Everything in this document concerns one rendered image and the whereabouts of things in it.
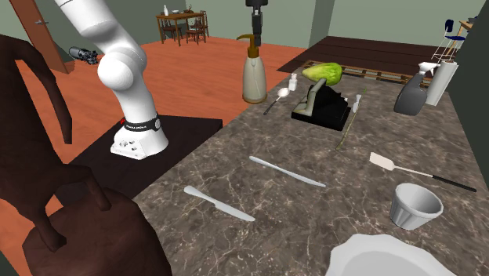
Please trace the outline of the beige soap dispenser brown pump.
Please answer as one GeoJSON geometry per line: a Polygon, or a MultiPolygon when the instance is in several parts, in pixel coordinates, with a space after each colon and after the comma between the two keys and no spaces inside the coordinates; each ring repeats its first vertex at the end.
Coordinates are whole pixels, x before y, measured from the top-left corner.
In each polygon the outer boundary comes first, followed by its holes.
{"type": "Polygon", "coordinates": [[[247,58],[243,67],[242,98],[250,104],[259,104],[267,98],[266,73],[259,55],[259,47],[255,45],[253,34],[242,34],[237,40],[249,39],[247,58]]]}

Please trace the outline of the brown wooden dining chair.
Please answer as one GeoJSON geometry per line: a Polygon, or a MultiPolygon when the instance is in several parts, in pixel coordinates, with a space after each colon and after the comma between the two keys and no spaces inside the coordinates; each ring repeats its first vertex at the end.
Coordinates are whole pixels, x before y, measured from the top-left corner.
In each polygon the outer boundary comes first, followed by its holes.
{"type": "Polygon", "coordinates": [[[194,24],[189,26],[186,30],[186,41],[188,42],[192,38],[197,44],[199,44],[200,38],[206,42],[208,37],[208,18],[207,13],[202,10],[200,11],[200,16],[196,17],[194,24]]]}
{"type": "Polygon", "coordinates": [[[164,39],[167,32],[174,41],[178,36],[182,35],[181,27],[172,25],[169,20],[161,20],[161,33],[163,34],[164,39]]]}

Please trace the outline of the brown wooden dining table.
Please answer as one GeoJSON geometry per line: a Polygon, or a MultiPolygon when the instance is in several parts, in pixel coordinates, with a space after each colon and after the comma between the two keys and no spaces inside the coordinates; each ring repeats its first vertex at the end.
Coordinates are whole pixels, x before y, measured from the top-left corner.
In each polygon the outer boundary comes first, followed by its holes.
{"type": "Polygon", "coordinates": [[[168,15],[165,15],[165,14],[156,15],[157,24],[158,24],[158,33],[160,35],[161,43],[165,42],[165,38],[164,38],[165,32],[163,30],[163,21],[164,20],[172,21],[174,23],[172,25],[172,27],[175,29],[175,33],[176,33],[176,37],[177,37],[176,41],[178,42],[178,45],[181,45],[180,39],[183,36],[182,36],[182,33],[178,30],[178,27],[179,27],[178,21],[179,20],[185,20],[187,27],[189,27],[188,20],[190,18],[198,18],[198,17],[200,17],[201,19],[204,19],[204,14],[203,13],[172,13],[172,14],[168,14],[168,15]]]}

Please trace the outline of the green leafy vegetable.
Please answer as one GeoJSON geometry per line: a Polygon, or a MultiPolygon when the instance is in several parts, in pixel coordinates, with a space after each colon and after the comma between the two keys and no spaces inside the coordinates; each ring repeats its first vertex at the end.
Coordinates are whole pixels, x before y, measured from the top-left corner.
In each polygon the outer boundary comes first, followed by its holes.
{"type": "Polygon", "coordinates": [[[326,85],[336,85],[342,78],[342,67],[337,63],[322,63],[308,67],[302,71],[302,76],[313,82],[326,79],[326,85]]]}

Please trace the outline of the black box with grey lever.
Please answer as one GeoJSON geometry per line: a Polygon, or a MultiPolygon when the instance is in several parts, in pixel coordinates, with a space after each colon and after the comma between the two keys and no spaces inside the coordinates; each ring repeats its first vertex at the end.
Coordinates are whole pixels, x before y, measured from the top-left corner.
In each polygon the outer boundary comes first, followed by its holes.
{"type": "Polygon", "coordinates": [[[310,86],[307,94],[291,112],[291,118],[342,131],[351,108],[341,93],[326,85],[326,81],[326,78],[321,78],[310,86]]]}

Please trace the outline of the dark brown striped rug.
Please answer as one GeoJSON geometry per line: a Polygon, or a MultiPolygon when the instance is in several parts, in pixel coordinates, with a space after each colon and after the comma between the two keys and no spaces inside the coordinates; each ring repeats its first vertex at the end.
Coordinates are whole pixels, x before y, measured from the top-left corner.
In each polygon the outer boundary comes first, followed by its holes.
{"type": "Polygon", "coordinates": [[[327,36],[279,70],[291,73],[309,61],[316,61],[406,78],[418,73],[421,62],[436,63],[435,50],[435,46],[428,45],[327,36]]]}

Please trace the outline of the dark robot stand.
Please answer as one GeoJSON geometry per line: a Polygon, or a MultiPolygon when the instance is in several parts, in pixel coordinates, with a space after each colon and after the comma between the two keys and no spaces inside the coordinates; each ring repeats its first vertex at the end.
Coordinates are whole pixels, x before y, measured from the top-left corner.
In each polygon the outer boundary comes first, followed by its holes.
{"type": "Polygon", "coordinates": [[[215,118],[162,115],[160,120],[169,144],[158,154],[140,161],[112,154],[114,134],[121,128],[118,122],[71,164],[90,167],[102,187],[134,198],[223,127],[223,121],[215,118]]]}

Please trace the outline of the thin green brown stick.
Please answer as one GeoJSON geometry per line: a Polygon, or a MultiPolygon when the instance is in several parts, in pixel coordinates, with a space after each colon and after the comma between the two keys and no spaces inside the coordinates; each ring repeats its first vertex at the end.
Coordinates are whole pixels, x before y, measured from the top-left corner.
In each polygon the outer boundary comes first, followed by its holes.
{"type": "MultiPolygon", "coordinates": [[[[360,93],[361,98],[362,98],[362,96],[365,94],[366,90],[367,90],[367,89],[364,89],[364,90],[363,90],[363,92],[362,92],[362,93],[360,93]]],[[[336,149],[337,151],[339,151],[339,150],[341,149],[342,145],[343,145],[343,144],[344,144],[344,142],[346,141],[346,138],[347,138],[347,136],[348,136],[348,133],[349,133],[349,131],[350,131],[350,129],[351,129],[351,126],[352,126],[353,121],[354,121],[354,119],[355,119],[355,117],[356,117],[356,116],[357,116],[357,113],[353,113],[353,117],[350,119],[350,121],[349,121],[349,123],[348,123],[348,126],[347,126],[347,128],[346,128],[346,131],[343,133],[342,139],[340,140],[340,142],[339,142],[339,143],[337,144],[337,146],[335,147],[335,149],[336,149]]]]}

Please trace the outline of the long silver knife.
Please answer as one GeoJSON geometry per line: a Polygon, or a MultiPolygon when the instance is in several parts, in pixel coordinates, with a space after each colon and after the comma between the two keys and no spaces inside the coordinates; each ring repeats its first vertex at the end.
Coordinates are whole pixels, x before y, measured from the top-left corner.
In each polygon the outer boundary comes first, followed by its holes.
{"type": "Polygon", "coordinates": [[[314,186],[318,186],[318,187],[326,187],[326,184],[324,184],[324,183],[320,183],[320,182],[317,182],[317,181],[312,180],[310,178],[307,178],[305,176],[301,176],[301,175],[299,175],[297,173],[290,172],[290,171],[288,171],[286,169],[282,169],[281,167],[279,167],[277,165],[274,165],[274,164],[271,164],[269,162],[266,162],[266,161],[264,161],[264,160],[262,160],[260,158],[257,158],[257,157],[254,157],[254,156],[249,156],[249,159],[251,161],[254,161],[256,163],[259,163],[260,165],[264,165],[264,166],[270,167],[272,169],[276,169],[277,171],[280,171],[282,173],[285,173],[285,174],[287,174],[287,175],[289,175],[289,176],[291,176],[291,177],[293,177],[293,178],[295,178],[297,180],[300,180],[300,181],[302,181],[304,183],[308,183],[310,185],[314,185],[314,186]]]}

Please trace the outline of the grey spray bottle white trigger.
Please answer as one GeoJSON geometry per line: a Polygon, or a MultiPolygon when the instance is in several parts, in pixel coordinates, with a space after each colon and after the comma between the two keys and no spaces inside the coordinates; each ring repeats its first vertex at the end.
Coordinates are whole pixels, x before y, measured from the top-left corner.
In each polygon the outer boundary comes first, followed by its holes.
{"type": "Polygon", "coordinates": [[[420,84],[427,71],[434,75],[434,69],[440,65],[421,62],[418,66],[418,73],[406,83],[397,97],[393,108],[396,113],[416,116],[426,102],[427,93],[421,89],[420,84]]]}

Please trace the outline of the black grey cylinder object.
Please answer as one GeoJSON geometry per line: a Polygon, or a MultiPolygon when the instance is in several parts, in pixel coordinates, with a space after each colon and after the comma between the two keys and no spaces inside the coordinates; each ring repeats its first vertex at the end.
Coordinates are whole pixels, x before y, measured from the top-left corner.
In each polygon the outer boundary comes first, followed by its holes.
{"type": "Polygon", "coordinates": [[[69,48],[69,55],[74,59],[85,61],[86,63],[91,65],[98,63],[98,54],[95,50],[89,51],[87,49],[72,46],[69,48]]]}

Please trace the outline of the silver butter knife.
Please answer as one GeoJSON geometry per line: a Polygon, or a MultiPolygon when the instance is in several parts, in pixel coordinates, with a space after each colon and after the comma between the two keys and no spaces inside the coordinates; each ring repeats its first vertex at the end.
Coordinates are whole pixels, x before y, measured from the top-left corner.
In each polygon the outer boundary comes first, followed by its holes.
{"type": "Polygon", "coordinates": [[[192,187],[192,186],[186,186],[184,187],[184,192],[199,198],[202,198],[208,202],[211,202],[217,209],[231,215],[234,217],[237,217],[238,219],[245,220],[248,222],[253,222],[255,221],[255,218],[248,215],[245,212],[242,212],[241,210],[235,209],[234,207],[231,207],[230,205],[224,204],[202,192],[200,192],[198,189],[192,187]]]}

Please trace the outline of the white paper towel roll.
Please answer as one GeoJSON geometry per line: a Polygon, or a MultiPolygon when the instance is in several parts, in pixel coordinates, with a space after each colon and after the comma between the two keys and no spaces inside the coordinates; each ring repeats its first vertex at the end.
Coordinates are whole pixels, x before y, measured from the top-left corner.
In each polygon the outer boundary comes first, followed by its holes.
{"type": "Polygon", "coordinates": [[[455,61],[441,61],[427,89],[426,104],[432,106],[438,104],[457,69],[458,64],[455,61]]]}

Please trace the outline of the blue white metal chair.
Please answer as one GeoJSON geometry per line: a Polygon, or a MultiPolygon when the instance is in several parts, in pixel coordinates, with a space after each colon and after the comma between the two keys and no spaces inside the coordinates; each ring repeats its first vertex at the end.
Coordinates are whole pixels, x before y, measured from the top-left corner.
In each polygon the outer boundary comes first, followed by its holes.
{"type": "Polygon", "coordinates": [[[453,27],[453,20],[448,19],[445,21],[443,39],[432,55],[432,60],[436,60],[437,63],[440,63],[442,60],[453,61],[457,51],[465,41],[465,37],[461,36],[460,34],[452,34],[453,27]]]}

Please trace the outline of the light wooden table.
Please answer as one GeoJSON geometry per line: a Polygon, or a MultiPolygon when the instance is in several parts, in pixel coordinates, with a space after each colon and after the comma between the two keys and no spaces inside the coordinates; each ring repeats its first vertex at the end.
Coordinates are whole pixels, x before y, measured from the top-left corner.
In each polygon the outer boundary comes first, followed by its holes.
{"type": "Polygon", "coordinates": [[[473,23],[475,22],[476,16],[475,17],[470,17],[467,20],[460,20],[460,28],[458,30],[457,36],[462,37],[462,40],[454,42],[454,47],[455,51],[458,51],[460,47],[462,46],[463,42],[465,41],[464,37],[462,36],[463,34],[468,34],[473,26],[473,23]]]}

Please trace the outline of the brown wooden door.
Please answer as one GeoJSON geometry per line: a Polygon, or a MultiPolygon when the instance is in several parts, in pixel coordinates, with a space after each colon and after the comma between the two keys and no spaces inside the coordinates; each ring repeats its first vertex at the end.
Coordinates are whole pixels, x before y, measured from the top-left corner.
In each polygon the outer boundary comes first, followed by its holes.
{"type": "Polygon", "coordinates": [[[47,28],[35,0],[9,0],[31,44],[43,55],[50,69],[69,74],[73,63],[66,63],[47,28]]]}

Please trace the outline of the white ribbed cup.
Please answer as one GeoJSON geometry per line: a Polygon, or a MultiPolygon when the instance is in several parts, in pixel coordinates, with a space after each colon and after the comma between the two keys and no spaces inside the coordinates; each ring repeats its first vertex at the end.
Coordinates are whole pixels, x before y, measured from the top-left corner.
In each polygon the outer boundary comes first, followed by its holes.
{"type": "Polygon", "coordinates": [[[442,201],[432,191],[414,183],[401,183],[393,192],[389,216],[398,227],[412,231],[443,211],[442,201]]]}

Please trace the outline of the white plate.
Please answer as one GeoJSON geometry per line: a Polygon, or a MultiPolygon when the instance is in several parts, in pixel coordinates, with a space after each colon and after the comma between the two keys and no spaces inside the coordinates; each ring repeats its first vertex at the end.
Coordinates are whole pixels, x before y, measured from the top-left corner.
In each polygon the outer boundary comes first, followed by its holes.
{"type": "Polygon", "coordinates": [[[388,234],[354,234],[333,248],[325,276],[457,276],[424,249],[388,234]]]}

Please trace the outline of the dark brown wooden chair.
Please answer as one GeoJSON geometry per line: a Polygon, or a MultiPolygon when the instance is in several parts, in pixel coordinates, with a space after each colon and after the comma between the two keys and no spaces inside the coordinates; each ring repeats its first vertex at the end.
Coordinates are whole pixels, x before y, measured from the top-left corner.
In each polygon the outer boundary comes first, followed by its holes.
{"type": "Polygon", "coordinates": [[[42,54],[0,34],[0,199],[34,225],[23,244],[32,276],[173,276],[139,206],[101,187],[89,167],[60,160],[18,60],[45,87],[65,143],[72,119],[42,54]]]}

